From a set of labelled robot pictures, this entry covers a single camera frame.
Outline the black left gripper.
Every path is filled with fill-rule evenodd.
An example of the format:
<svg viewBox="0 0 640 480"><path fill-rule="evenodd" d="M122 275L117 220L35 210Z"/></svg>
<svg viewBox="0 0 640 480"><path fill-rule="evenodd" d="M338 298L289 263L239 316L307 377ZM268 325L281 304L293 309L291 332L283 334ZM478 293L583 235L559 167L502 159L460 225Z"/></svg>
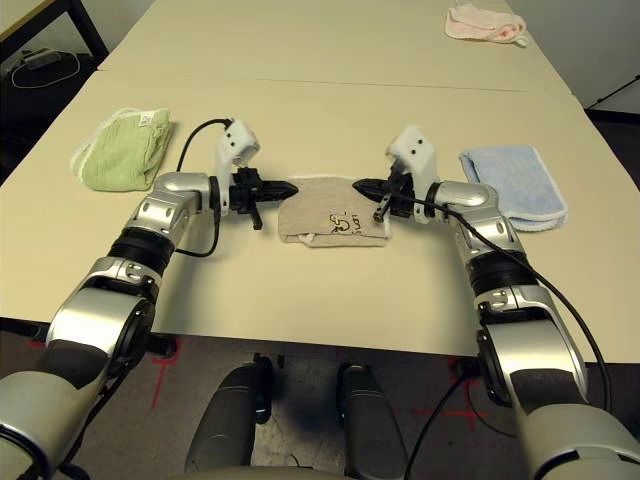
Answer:
<svg viewBox="0 0 640 480"><path fill-rule="evenodd" d="M298 193L298 188L281 180L261 180L255 168L241 167L232 174L229 187L229 209L240 215L249 215L254 230L261 230L263 222L257 202L283 201Z"/></svg>

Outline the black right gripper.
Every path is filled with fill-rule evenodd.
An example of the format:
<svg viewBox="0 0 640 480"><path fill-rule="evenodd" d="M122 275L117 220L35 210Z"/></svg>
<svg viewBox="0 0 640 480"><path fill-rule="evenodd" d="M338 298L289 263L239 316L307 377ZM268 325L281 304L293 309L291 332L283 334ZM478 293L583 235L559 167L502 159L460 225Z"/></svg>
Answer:
<svg viewBox="0 0 640 480"><path fill-rule="evenodd" d="M416 197L413 176L401 160L392 162L386 180L359 179L352 186L367 199L379 203L373 214L375 221L382 221L387 213L425 220L425 207Z"/></svg>

